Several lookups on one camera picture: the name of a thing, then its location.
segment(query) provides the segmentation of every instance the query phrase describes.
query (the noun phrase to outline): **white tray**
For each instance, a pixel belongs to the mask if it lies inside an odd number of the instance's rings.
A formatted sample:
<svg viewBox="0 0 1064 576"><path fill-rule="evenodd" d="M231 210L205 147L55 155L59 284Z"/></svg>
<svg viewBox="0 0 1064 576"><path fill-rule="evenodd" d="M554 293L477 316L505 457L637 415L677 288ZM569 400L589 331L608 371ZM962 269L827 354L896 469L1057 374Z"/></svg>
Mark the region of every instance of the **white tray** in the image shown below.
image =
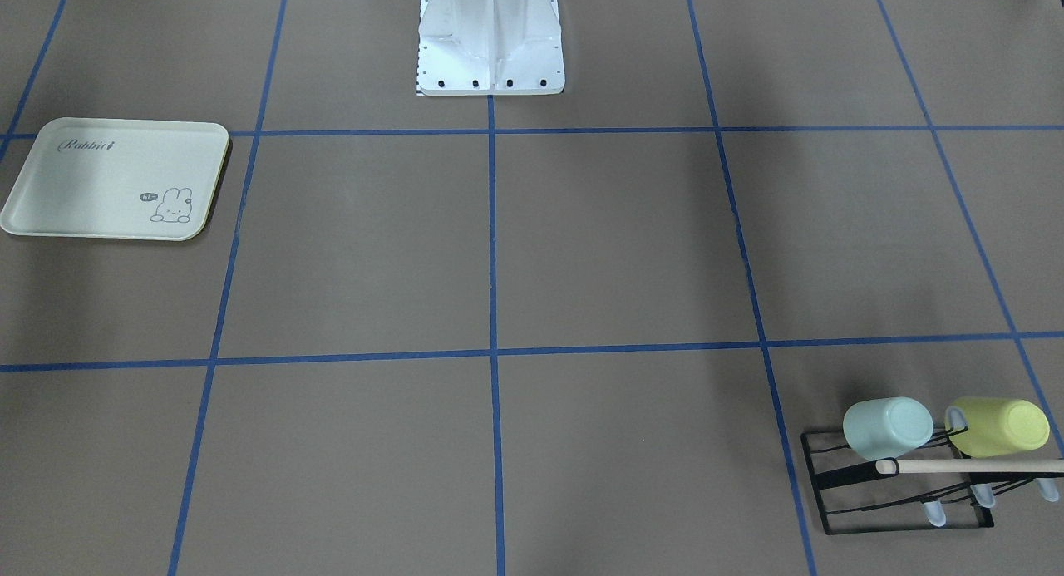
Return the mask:
<svg viewBox="0 0 1064 576"><path fill-rule="evenodd" d="M229 132L216 124L45 126L0 213L15 235L181 242L206 225Z"/></svg>

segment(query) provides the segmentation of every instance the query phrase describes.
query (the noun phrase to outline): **gray tile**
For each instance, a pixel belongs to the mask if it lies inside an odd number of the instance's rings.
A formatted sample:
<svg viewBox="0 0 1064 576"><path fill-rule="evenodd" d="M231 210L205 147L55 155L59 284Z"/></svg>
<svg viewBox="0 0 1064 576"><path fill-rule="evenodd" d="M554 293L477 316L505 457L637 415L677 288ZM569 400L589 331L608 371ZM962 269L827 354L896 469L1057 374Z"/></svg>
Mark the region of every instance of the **gray tile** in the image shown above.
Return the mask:
<svg viewBox="0 0 1064 576"><path fill-rule="evenodd" d="M943 132L953 174L1020 330L1064 329L1061 132Z"/></svg>
<svg viewBox="0 0 1064 576"><path fill-rule="evenodd" d="M946 406L962 395L1036 401L1010 341L788 348L775 349L771 356L795 458L801 458L802 431L838 428L846 409L864 399L913 397L940 424ZM1055 454L1050 443L1035 456ZM824 576L1008 574L1017 564L1028 574L1055 574L1064 561L1064 547L1057 544L1055 534L1062 508L1042 501L1030 488L1000 497L991 531L827 537L820 531L803 466L799 474L818 573ZM900 488L899 480L880 482ZM922 520L914 506L885 511Z"/></svg>
<svg viewBox="0 0 1064 576"><path fill-rule="evenodd" d="M69 0L18 129L67 116L254 129L279 4Z"/></svg>
<svg viewBox="0 0 1064 576"><path fill-rule="evenodd" d="M9 149L0 198L30 146ZM0 233L0 362L205 358L249 149L233 142L206 228L187 242Z"/></svg>
<svg viewBox="0 0 1064 576"><path fill-rule="evenodd" d="M757 350L502 358L500 379L506 573L807 574Z"/></svg>
<svg viewBox="0 0 1064 576"><path fill-rule="evenodd" d="M726 144L770 339L1007 330L930 134Z"/></svg>
<svg viewBox="0 0 1064 576"><path fill-rule="evenodd" d="M482 136L266 138L222 352L488 345Z"/></svg>
<svg viewBox="0 0 1064 576"><path fill-rule="evenodd" d="M1024 347L1060 427L1060 421L1064 419L1064 340L1027 340Z"/></svg>
<svg viewBox="0 0 1064 576"><path fill-rule="evenodd" d="M757 339L712 135L497 147L500 345Z"/></svg>
<svg viewBox="0 0 1064 576"><path fill-rule="evenodd" d="M721 125L924 125L876 0L695 0Z"/></svg>
<svg viewBox="0 0 1064 576"><path fill-rule="evenodd" d="M496 99L501 128L710 125L686 0L558 0L565 92Z"/></svg>
<svg viewBox="0 0 1064 576"><path fill-rule="evenodd" d="M0 0L0 131L7 131L60 0Z"/></svg>
<svg viewBox="0 0 1064 576"><path fill-rule="evenodd" d="M1064 124L1060 0L883 1L936 124Z"/></svg>
<svg viewBox="0 0 1064 576"><path fill-rule="evenodd" d="M495 574L485 359L218 369L182 574Z"/></svg>
<svg viewBox="0 0 1064 576"><path fill-rule="evenodd" d="M0 375L0 571L164 574L203 368Z"/></svg>
<svg viewBox="0 0 1064 576"><path fill-rule="evenodd" d="M416 96L419 0L288 0L267 129L486 128L484 97Z"/></svg>

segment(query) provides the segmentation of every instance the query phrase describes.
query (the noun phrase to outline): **cartoon rabbit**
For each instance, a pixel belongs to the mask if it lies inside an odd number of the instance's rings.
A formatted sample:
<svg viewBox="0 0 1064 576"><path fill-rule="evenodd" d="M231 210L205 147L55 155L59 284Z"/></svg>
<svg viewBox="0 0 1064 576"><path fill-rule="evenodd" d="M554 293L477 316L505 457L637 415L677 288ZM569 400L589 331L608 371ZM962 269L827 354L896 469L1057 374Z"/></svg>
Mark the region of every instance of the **cartoon rabbit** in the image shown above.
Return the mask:
<svg viewBox="0 0 1064 576"><path fill-rule="evenodd" d="M170 187L163 194L163 201L151 216L153 223L188 223L193 214L193 191L187 187Z"/></svg>

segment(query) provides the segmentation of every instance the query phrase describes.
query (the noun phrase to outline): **grid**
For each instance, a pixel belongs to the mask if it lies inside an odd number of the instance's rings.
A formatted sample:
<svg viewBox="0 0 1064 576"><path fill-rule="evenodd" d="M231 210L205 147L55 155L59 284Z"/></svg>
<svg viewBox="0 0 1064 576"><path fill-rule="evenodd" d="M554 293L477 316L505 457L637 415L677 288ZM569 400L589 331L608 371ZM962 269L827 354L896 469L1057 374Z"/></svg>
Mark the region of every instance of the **grid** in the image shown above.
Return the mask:
<svg viewBox="0 0 1064 576"><path fill-rule="evenodd" d="M1064 330L1049 331L1021 331L1016 326L1012 313L1008 307L1004 295L998 283L992 262L983 247L979 232L976 229L968 205L965 201L961 186L953 175L950 160L940 138L941 132L949 131L1064 131L1064 125L938 125L932 119L928 105L921 95L919 84L910 67L908 57L898 37L894 23L892 22L888 9L883 0L875 0L882 15L883 23L890 33L891 39L897 52L898 62L904 69L913 95L924 115L924 125L893 125L893 126L722 126L717 115L717 105L714 98L713 82L711 79L712 67L708 65L702 45L700 31L698 28L698 17L694 0L686 0L689 13L691 27L694 34L695 48L693 54L697 54L701 69L702 81L704 83L706 102L710 111L710 124L700 127L646 127L646 128L552 128L552 129L502 129L496 127L495 101L492 97L486 99L487 128L486 129L381 129L381 130L265 130L263 129L266 111L269 104L270 84L273 76L273 67L277 61L278 49L283 37L284 19L287 7L287 0L280 0L277 22L273 31L272 45L269 61L263 79L261 100L259 103L257 119L253 131L234 131L231 136L235 138L249 138L251 151L247 170L244 177L243 190L239 200L239 208L236 216L236 226L232 236L232 244L229 253L229 261L226 270L226 278L218 305L217 323L212 340L210 355L206 358L183 358L183 359L155 359L155 360L134 360L114 362L69 362L69 363L35 363L35 364L3 364L0 365L0 373L47 373L61 371L85 371L85 369L128 369L128 368L153 368L153 367L202 367L205 368L202 396L198 409L195 438L189 454L185 486L181 499L181 509L176 527L173 547L170 558L170 575L178 573L179 560L181 557L182 540L185 529L185 521L189 503L195 486L197 463L199 458L200 444L203 431L206 427L209 416L209 405L211 400L212 384L215 369L218 366L235 365L268 365L268 364L299 364L299 363L328 363L328 362L364 362L364 361L402 361L443 358L487 358L491 361L491 393L493 406L493 440L495 457L495 530L496 530L496 561L499 576L505 573L505 533L503 524L503 471L502 471L502 425L500 416L499 398L499 358L517 356L550 356L550 355L588 355L588 353L632 353L632 352L655 352L655 351L685 351L685 350L719 350L719 349L757 349L761 351L764 367L768 379L768 390L771 393L772 406L776 415L781 451L786 463L788 478L791 482L794 510L797 514L798 526L801 529L801 539L805 550L807 565L809 573L813 576L817 574L816 560L811 545L810 534L805 526L805 508L803 508L798 477L796 476L795 462L791 454L791 437L783 421L783 408L780 401L778 388L772 367L771 350L777 348L795 347L818 347L818 346L854 346L854 345L892 345L892 344L919 344L937 342L982 342L982 341L1007 341L1013 342L1023 361L1027 376L1030 379L1034 394L1050 421L1052 434L1058 448L1064 452L1064 439L1062 439L1060 428L1050 410L1050 406L1043 393L1038 377L1028 358L1025 342L1033 340L1061 340L1064 339ZM9 145L15 141L33 139L33 133L17 133L16 126L22 115L27 100L45 60L50 43L55 30L59 27L67 0L59 0L54 16L45 35L39 54L26 83L22 96L19 99L16 112L11 120L5 133L0 134L0 161L6 154ZM767 338L765 325L761 314L758 292L755 286L755 276L750 266L747 252L746 241L743 232L742 213L736 201L732 186L731 172L728 163L727 149L724 134L743 132L857 132L857 131L914 131L929 133L934 141L935 149L941 159L949 184L955 197L958 207L964 217L966 228L971 236L972 243L978 250L981 265L985 271L994 294L997 298L1000 312L1008 325L1008 330L1002 332L977 332L977 333L953 333L942 335L912 335L912 336L874 336L874 338L835 338L835 339L795 339L795 340L772 340ZM737 237L738 249L746 271L746 282L753 311L753 320L757 327L757 340L749 341L711 341L711 342L677 342L669 344L633 344L633 345L594 345L594 346L555 346L555 347L501 347L498 335L498 275L497 275L497 213L496 213L496 137L497 135L533 135L533 134L600 134L600 133L706 133L713 134L717 152L719 154L721 169L728 201L734 216L735 235ZM307 356L264 356L264 357L225 357L219 353L221 338L225 330L229 295L233 281L233 274L238 260L240 244L240 223L247 205L248 192L252 186L255 160L259 152L259 145L265 137L316 137L316 136L405 136L405 135L463 135L486 137L487 139L487 186L488 186L488 216L489 216L489 346L477 349L449 349L449 350L423 350L423 351L399 351L399 352L366 352L366 353L332 353L332 355L307 355Z"/></svg>

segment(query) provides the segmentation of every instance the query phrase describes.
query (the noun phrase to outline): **white metal bracket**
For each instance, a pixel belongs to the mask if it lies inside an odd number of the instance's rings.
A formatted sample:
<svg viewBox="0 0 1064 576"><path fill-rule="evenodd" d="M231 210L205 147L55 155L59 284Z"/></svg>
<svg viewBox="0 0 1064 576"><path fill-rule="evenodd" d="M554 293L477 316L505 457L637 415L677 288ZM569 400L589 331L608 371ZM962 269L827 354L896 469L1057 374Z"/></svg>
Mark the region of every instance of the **white metal bracket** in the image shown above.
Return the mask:
<svg viewBox="0 0 1064 576"><path fill-rule="evenodd" d="M417 93L559 94L565 87L558 0L421 0Z"/></svg>

